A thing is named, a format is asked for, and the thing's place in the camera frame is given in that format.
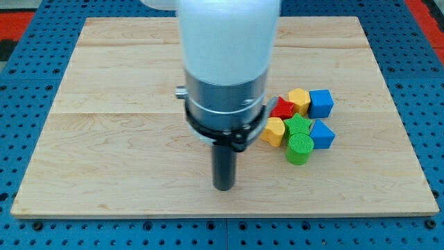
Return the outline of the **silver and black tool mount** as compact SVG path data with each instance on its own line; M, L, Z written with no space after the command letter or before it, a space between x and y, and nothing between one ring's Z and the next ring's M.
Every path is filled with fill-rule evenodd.
M200 140L245 151L264 130L278 99L266 96L268 72L242 83L220 85L202 81L185 70L185 85L176 88L176 97L184 100L190 129Z

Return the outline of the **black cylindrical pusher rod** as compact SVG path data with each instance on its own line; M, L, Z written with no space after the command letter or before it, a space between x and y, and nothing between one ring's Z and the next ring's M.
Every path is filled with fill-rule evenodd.
M212 184L216 189L227 191L234 186L236 163L236 153L230 147L212 146Z

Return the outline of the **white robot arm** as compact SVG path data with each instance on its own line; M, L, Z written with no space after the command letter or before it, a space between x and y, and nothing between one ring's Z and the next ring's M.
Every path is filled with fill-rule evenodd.
M181 0L142 3L178 18L190 130L212 148L212 185L233 187L237 154L264 130L277 99L264 102L280 1Z

